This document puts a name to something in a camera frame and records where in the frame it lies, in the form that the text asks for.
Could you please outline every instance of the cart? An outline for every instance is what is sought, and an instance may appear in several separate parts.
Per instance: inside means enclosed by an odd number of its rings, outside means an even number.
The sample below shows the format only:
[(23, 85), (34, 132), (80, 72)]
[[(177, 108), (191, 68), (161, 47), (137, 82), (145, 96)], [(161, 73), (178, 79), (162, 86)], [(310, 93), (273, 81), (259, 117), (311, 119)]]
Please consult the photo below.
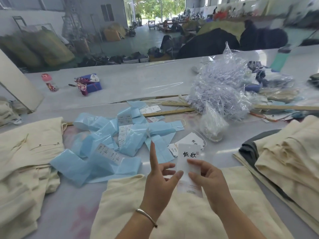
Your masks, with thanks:
[(148, 21), (148, 27), (149, 29), (154, 28), (155, 30), (155, 20)]

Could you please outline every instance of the foliage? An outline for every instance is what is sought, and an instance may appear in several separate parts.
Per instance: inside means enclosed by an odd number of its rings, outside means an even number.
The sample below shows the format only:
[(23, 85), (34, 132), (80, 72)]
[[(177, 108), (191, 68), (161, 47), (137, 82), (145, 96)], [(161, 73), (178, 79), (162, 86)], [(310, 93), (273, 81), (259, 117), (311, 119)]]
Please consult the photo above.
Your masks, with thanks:
[[(160, 0), (134, 0), (135, 12), (148, 18), (160, 17)], [(185, 0), (162, 0), (163, 17), (178, 15), (185, 9)]]

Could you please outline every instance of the white plastic basket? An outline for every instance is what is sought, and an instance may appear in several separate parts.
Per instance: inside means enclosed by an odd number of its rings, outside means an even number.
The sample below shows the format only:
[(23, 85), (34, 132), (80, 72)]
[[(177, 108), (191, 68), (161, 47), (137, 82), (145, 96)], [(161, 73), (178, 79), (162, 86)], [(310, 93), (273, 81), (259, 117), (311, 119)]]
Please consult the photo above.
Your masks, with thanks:
[(150, 61), (149, 56), (147, 56), (146, 58), (140, 59), (140, 63), (147, 63)]
[(124, 64), (136, 64), (138, 63), (138, 60), (123, 60)]

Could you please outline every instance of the forearm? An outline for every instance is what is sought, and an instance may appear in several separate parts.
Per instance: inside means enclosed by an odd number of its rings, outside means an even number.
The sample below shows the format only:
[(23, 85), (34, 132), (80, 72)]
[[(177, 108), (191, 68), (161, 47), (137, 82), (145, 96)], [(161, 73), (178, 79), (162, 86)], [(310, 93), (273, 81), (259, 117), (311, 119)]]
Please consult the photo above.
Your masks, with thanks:
[(134, 212), (115, 239), (148, 239), (154, 224), (146, 216)]
[(229, 239), (266, 239), (235, 202), (223, 206), (217, 215), (221, 219)]

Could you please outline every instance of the pink bottle cap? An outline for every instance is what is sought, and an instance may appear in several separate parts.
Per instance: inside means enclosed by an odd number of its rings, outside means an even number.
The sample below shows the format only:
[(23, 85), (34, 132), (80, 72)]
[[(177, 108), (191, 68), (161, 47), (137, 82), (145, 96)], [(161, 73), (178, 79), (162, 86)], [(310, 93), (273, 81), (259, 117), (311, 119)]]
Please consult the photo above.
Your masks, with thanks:
[(41, 77), (44, 82), (52, 80), (52, 77), (49, 74), (42, 74)]

